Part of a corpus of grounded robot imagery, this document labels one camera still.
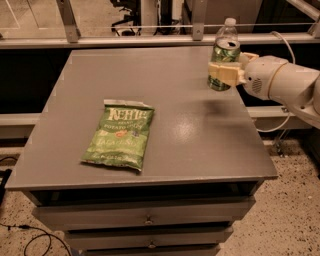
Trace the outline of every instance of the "drawer handle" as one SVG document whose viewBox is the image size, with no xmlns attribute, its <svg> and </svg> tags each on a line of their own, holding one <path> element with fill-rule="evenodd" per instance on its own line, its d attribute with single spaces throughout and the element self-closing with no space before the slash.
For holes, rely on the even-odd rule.
<svg viewBox="0 0 320 256">
<path fill-rule="evenodd" d="M 153 220 L 151 220 L 151 216 L 147 216 L 147 220 L 144 222 L 145 225 L 152 225 Z"/>
<path fill-rule="evenodd" d="M 150 242 L 150 244 L 148 245 L 149 249 L 155 249 L 157 246 L 153 243 L 153 241 Z"/>
</svg>

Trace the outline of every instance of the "kettle chips bag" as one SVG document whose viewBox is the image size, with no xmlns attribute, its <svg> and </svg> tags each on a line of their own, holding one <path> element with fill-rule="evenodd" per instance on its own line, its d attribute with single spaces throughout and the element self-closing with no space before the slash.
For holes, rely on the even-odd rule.
<svg viewBox="0 0 320 256">
<path fill-rule="evenodd" d="M 105 110 L 82 161 L 142 170 L 154 108 L 136 101 L 104 100 Z"/>
</svg>

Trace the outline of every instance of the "black cable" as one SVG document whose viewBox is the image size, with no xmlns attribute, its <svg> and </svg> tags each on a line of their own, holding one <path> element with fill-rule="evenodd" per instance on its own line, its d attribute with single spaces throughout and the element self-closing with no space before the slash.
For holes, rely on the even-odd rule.
<svg viewBox="0 0 320 256">
<path fill-rule="evenodd" d="M 0 162 L 2 162 L 2 161 L 4 161 L 4 160 L 7 160 L 7 159 L 12 159 L 12 160 L 18 161 L 18 159 L 15 158 L 15 157 L 13 157 L 13 156 L 6 156 L 6 157 L 0 159 Z"/>
<path fill-rule="evenodd" d="M 39 234 L 35 237 L 33 237 L 28 243 L 27 245 L 25 246 L 24 248 L 24 252 L 23 252 L 23 255 L 24 256 L 27 256 L 27 250 L 28 250 L 28 247 L 30 246 L 30 244 L 32 244 L 32 242 L 34 242 L 35 240 L 39 239 L 40 237 L 43 237 L 43 236 L 47 236 L 49 238 L 49 244 L 47 246 L 47 249 L 46 251 L 44 252 L 44 254 L 42 256 L 45 256 L 47 255 L 47 253 L 49 252 L 49 250 L 51 249 L 51 244 L 52 244 L 52 238 L 55 238 L 57 239 L 58 241 L 60 241 L 60 243 L 63 245 L 63 247 L 65 248 L 65 250 L 68 252 L 68 255 L 69 256 L 72 256 L 66 243 L 61 239 L 59 238 L 58 236 L 56 235 L 53 235 L 53 234 L 50 234 L 48 233 L 47 231 L 45 231 L 44 229 L 42 228 L 37 228 L 37 227 L 32 227 L 32 226 L 29 226 L 29 225 L 5 225 L 5 224 L 2 224 L 0 223 L 0 226 L 3 226 L 3 227 L 6 227 L 8 229 L 8 231 L 11 230 L 11 228 L 20 228 L 20 229 L 24 229 L 24 230 L 28 230 L 28 229 L 35 229 L 35 230 L 39 230 L 39 231 L 42 231 L 44 234 Z"/>
</svg>

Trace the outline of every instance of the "bottle cap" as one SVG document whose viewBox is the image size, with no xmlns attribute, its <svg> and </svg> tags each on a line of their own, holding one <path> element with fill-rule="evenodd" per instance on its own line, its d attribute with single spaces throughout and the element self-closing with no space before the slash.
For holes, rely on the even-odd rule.
<svg viewBox="0 0 320 256">
<path fill-rule="evenodd" d="M 237 21 L 234 18 L 227 18 L 224 22 L 224 25 L 226 26 L 235 26 L 236 24 L 237 24 Z"/>
</svg>

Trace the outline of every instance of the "table top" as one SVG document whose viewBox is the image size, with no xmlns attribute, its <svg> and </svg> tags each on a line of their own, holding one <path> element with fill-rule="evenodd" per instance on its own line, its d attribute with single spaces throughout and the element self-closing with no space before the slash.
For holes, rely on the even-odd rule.
<svg viewBox="0 0 320 256">
<path fill-rule="evenodd" d="M 272 179 L 236 88 L 207 85 L 211 47 L 72 51 L 6 185 L 55 190 Z M 143 169 L 81 163 L 104 99 L 155 108 Z"/>
</svg>

